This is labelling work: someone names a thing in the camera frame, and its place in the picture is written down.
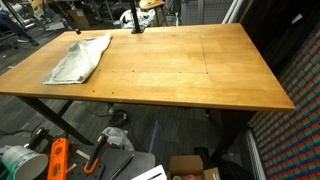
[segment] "white container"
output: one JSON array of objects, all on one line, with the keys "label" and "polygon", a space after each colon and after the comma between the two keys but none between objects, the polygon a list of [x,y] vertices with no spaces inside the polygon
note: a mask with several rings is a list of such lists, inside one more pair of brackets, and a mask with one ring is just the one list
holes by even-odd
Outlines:
[{"label": "white container", "polygon": [[15,180],[36,178],[47,167],[48,161],[48,156],[23,146],[11,147],[2,157],[3,164]]}]

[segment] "black cable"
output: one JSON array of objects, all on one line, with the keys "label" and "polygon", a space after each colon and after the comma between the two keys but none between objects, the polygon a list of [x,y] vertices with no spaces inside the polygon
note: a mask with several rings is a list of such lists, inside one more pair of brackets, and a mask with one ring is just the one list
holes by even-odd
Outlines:
[{"label": "black cable", "polygon": [[14,134],[18,134],[21,132],[28,132],[28,133],[32,133],[32,131],[28,131],[28,130],[18,130],[18,131],[13,131],[13,132],[5,132],[5,131],[0,131],[0,136],[9,136],[9,135],[14,135]]},{"label": "black cable", "polygon": [[133,126],[130,122],[128,114],[129,113],[125,110],[121,110],[121,109],[115,110],[111,116],[110,125],[112,127],[121,128],[125,124],[129,123],[129,126],[131,128],[131,133],[132,133],[132,140],[135,142],[136,145],[139,146],[140,150],[142,150],[143,152],[147,152],[147,150],[137,141],[137,138],[134,134]]},{"label": "black cable", "polygon": [[93,114],[93,115],[95,115],[95,116],[97,116],[97,117],[107,117],[107,116],[108,116],[108,112],[107,112],[106,114],[104,114],[104,115],[101,115],[101,114],[97,114],[97,113],[92,112],[92,111],[87,107],[87,105],[88,105],[88,102],[86,102],[86,103],[84,104],[84,107],[85,107],[85,109],[86,109],[90,114]]}]

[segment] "box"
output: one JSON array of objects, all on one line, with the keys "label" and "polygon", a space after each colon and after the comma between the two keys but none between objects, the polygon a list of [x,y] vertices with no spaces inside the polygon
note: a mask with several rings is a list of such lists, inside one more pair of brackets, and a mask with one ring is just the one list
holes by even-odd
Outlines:
[{"label": "box", "polygon": [[180,176],[183,180],[187,175],[194,175],[197,180],[220,180],[218,168],[203,170],[200,156],[173,156],[167,180]]}]

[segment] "table top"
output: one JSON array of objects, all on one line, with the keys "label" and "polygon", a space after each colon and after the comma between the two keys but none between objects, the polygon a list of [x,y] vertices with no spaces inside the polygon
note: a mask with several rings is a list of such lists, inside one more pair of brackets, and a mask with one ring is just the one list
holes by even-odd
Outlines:
[{"label": "table top", "polygon": [[[110,32],[83,84],[43,85],[72,43]],[[289,112],[294,105],[240,24],[65,32],[0,76],[0,94]]]}]

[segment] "white object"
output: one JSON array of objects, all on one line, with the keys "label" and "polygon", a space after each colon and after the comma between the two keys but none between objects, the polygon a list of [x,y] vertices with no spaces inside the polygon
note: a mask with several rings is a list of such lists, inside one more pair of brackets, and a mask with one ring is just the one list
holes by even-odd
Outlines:
[{"label": "white object", "polygon": [[124,131],[115,127],[107,127],[102,131],[102,134],[108,136],[109,144],[116,144],[117,146],[124,147],[125,150],[134,151],[131,141],[128,139],[128,131]]},{"label": "white object", "polygon": [[[154,19],[154,16],[156,15],[154,9],[151,9],[147,12],[148,18],[144,18],[143,13],[139,9],[137,11],[138,21],[140,26],[148,27],[151,23],[151,21]],[[126,18],[127,23],[123,25],[123,29],[130,29],[133,28],[133,19],[132,19],[132,13],[131,10],[127,10],[124,13],[122,13],[120,17],[120,21],[123,22],[123,19]]]},{"label": "white object", "polygon": [[162,165],[159,165],[135,178],[133,178],[132,180],[147,180],[147,179],[152,179],[152,180],[167,180],[167,176],[164,173],[164,169],[162,167]]},{"label": "white object", "polygon": [[231,6],[230,6],[230,8],[229,8],[229,10],[228,10],[228,12],[227,12],[227,14],[226,14],[226,16],[224,17],[224,19],[223,19],[223,21],[222,21],[222,24],[226,24],[226,23],[228,22],[228,20],[229,20],[229,18],[230,18],[230,16],[231,16],[231,13],[233,12],[234,8],[235,8],[236,5],[237,5],[237,2],[238,2],[238,0],[233,0],[233,2],[232,2],[232,4],[231,4]]},{"label": "white object", "polygon": [[15,180],[34,179],[48,165],[48,156],[39,154],[23,146],[13,146],[2,157]]},{"label": "white object", "polygon": [[82,83],[99,64],[102,53],[111,41],[111,34],[78,41],[69,47],[69,53],[46,77],[43,84]]}]

